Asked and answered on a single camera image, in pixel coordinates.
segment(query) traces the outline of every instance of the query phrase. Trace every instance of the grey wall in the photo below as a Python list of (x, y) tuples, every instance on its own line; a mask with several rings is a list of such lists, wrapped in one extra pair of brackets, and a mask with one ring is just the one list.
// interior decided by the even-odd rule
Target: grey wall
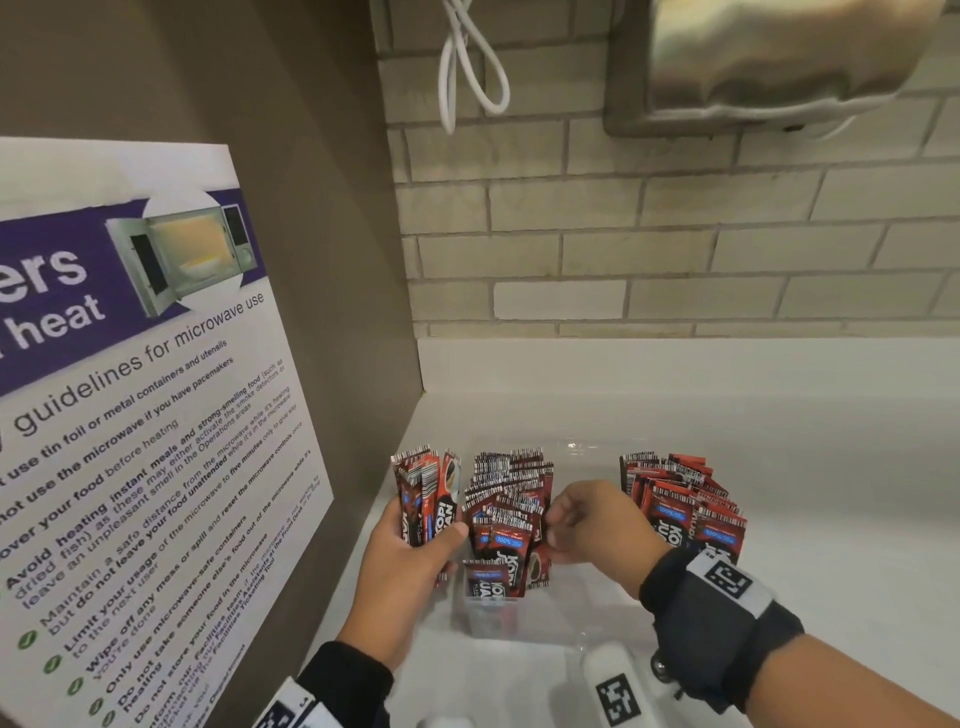
[(4, 3), (0, 69), (0, 135), (230, 146), (335, 495), (207, 723), (249, 725), (297, 672), (421, 393), (368, 6)]

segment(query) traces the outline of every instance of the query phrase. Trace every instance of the wristband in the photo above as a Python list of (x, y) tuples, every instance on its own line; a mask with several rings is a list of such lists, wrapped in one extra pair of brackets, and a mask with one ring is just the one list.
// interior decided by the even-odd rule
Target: wristband
[(804, 632), (773, 593), (726, 558), (675, 548), (640, 587), (664, 665), (717, 713), (747, 698), (767, 656)]

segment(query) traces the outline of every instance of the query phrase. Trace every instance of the brick wall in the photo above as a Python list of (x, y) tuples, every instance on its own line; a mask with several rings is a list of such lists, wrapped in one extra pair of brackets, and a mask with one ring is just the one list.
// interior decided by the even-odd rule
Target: brick wall
[(476, 0), (514, 101), (449, 137), (440, 1), (372, 1), (418, 336), (960, 335), (960, 14), (829, 141), (612, 139), (610, 0)]

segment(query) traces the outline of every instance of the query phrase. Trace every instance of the person's right hand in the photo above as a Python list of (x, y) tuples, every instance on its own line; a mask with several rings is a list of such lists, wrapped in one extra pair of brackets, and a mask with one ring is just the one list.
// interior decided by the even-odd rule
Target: person's right hand
[(634, 599), (670, 550), (630, 497), (605, 480), (570, 483), (544, 518), (553, 563), (590, 562)]

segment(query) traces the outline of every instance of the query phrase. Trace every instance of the white brick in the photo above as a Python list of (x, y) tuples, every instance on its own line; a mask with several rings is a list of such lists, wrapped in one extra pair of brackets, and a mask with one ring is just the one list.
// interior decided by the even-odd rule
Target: white brick
[(713, 231), (568, 233), (564, 275), (699, 273), (712, 244)]
[(577, 36), (593, 36), (610, 31), (612, 0), (576, 0), (573, 32)]
[(431, 324), (430, 335), (447, 339), (545, 339), (556, 336), (554, 324), (490, 323)]
[(947, 99), (937, 120), (933, 136), (924, 149), (926, 157), (953, 157), (960, 155), (960, 96)]
[[(568, 0), (477, 0), (469, 13), (487, 41), (496, 45), (566, 37), (569, 10)], [(450, 23), (440, 0), (391, 0), (390, 11), (395, 49), (444, 45)]]
[(904, 223), (887, 233), (876, 268), (960, 268), (960, 223)]
[(399, 129), (389, 129), (387, 142), (390, 144), (390, 162), (394, 167), (394, 182), (409, 182), (407, 160), (403, 150), (403, 132)]
[(626, 228), (636, 222), (640, 180), (495, 182), (493, 229)]
[(933, 309), (934, 316), (960, 316), (960, 275), (954, 273), (947, 281), (940, 301)]
[(833, 169), (814, 220), (960, 215), (960, 164)]
[(641, 225), (805, 220), (819, 172), (706, 175), (650, 180)]
[(625, 280), (545, 280), (497, 283), (493, 315), (498, 319), (619, 319)]
[(480, 232), (487, 228), (487, 201), (482, 184), (450, 187), (398, 187), (400, 232)]
[(873, 338), (960, 336), (960, 321), (849, 321), (843, 333)]
[[(387, 123), (401, 121), (439, 121), (437, 102), (437, 59), (389, 59), (380, 62), (383, 110)], [(460, 74), (460, 88), (467, 82)], [(480, 115), (476, 97), (466, 91), (457, 94), (458, 118)]]
[(699, 337), (732, 339), (804, 339), (839, 336), (839, 321), (743, 321), (697, 324)]
[(780, 278), (636, 280), (632, 319), (760, 319), (771, 316)]
[(685, 339), (692, 324), (560, 324), (560, 335), (580, 339)]
[(735, 141), (733, 134), (676, 139), (613, 138), (604, 132), (601, 119), (573, 119), (568, 171), (582, 175), (726, 169), (733, 161)]
[(373, 24), (373, 44), (377, 53), (390, 50), (390, 17), (387, 15), (387, 0), (370, 0), (370, 17)]
[(427, 237), (420, 240), (427, 278), (556, 276), (559, 235)]
[(926, 313), (941, 279), (933, 273), (794, 278), (786, 287), (780, 317), (920, 316)]
[(741, 165), (817, 164), (914, 157), (924, 142), (935, 99), (900, 99), (858, 116), (832, 139), (818, 141), (836, 122), (816, 124), (802, 132), (747, 133), (740, 150)]
[(414, 182), (547, 177), (561, 173), (562, 121), (409, 129)]
[[(502, 51), (497, 55), (510, 79), (511, 102), (507, 115), (603, 108), (606, 43)], [(499, 100), (500, 84), (489, 65), (487, 89), (494, 101)]]
[(411, 283), (414, 321), (489, 319), (490, 287), (486, 283)]
[(960, 87), (960, 15), (944, 15), (907, 88)]
[(831, 271), (865, 268), (882, 225), (722, 231), (710, 270)]
[(420, 277), (420, 254), (417, 252), (417, 238), (400, 238), (403, 244), (403, 267), (407, 271), (407, 279), (418, 279)]

